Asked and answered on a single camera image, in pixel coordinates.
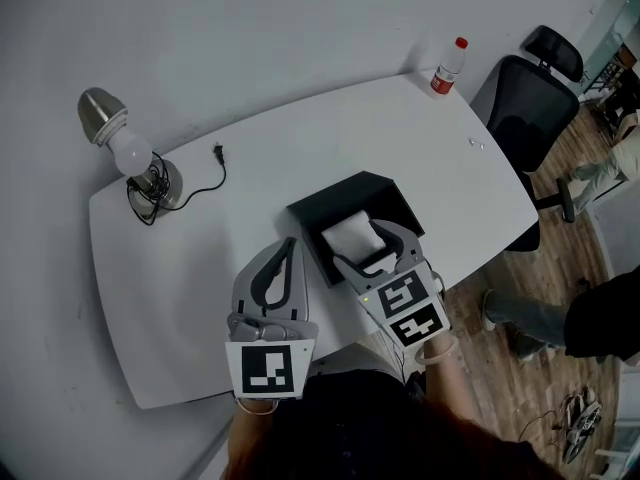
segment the lamp base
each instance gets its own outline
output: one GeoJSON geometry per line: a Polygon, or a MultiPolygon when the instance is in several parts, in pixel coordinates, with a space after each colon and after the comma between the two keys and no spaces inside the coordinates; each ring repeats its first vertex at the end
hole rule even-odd
{"type": "MultiPolygon", "coordinates": [[[[173,164],[173,162],[169,160],[163,161],[164,166],[167,169],[167,174],[169,175],[169,190],[167,191],[167,195],[160,201],[160,207],[158,208],[156,218],[162,217],[167,213],[171,213],[171,208],[178,206],[178,200],[182,195],[182,175],[180,174],[180,171],[178,171],[178,168],[173,164]]],[[[163,166],[159,159],[154,160],[151,165],[155,165],[158,170],[162,172],[163,166]]],[[[145,219],[151,218],[154,208],[153,203],[147,201],[139,192],[133,192],[131,194],[130,201],[131,207],[138,212],[141,217],[145,219]]]]}

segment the light bulb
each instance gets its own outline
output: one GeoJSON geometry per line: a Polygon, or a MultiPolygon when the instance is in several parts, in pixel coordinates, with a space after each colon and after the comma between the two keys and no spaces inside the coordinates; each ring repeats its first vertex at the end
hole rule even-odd
{"type": "Polygon", "coordinates": [[[139,176],[147,170],[153,159],[149,143],[131,133],[126,126],[113,134],[107,147],[113,153],[116,166],[125,176],[139,176]]]}

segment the plastic bottle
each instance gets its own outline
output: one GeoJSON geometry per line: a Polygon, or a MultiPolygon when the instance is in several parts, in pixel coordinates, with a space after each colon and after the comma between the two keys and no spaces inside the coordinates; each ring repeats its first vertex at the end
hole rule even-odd
{"type": "Polygon", "coordinates": [[[438,94],[449,94],[453,83],[464,66],[465,52],[469,42],[464,37],[456,39],[454,44],[445,53],[440,65],[431,80],[431,88],[438,94]]]}

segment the black box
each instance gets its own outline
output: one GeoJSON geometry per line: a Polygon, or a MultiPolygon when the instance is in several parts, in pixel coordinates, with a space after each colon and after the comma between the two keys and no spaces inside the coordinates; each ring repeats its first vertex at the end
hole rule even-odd
{"type": "MultiPolygon", "coordinates": [[[[302,227],[302,236],[329,287],[344,279],[333,264],[333,251],[322,236],[325,229],[364,210],[371,219],[389,220],[413,231],[424,231],[409,208],[395,182],[377,174],[362,171],[335,185],[289,205],[289,211],[302,227]]],[[[391,250],[385,248],[360,263],[367,268],[391,250]]]]}

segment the chair backrest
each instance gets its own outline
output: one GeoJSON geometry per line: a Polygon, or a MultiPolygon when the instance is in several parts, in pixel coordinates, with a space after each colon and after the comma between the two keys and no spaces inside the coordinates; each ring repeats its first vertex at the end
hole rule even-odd
{"type": "Polygon", "coordinates": [[[524,49],[572,82],[579,82],[582,78],[584,65],[580,52],[555,30],[539,26],[525,41],[524,49]]]}
{"type": "Polygon", "coordinates": [[[578,113],[578,98],[546,70],[505,57],[487,128],[516,170],[538,169],[578,113]]]}

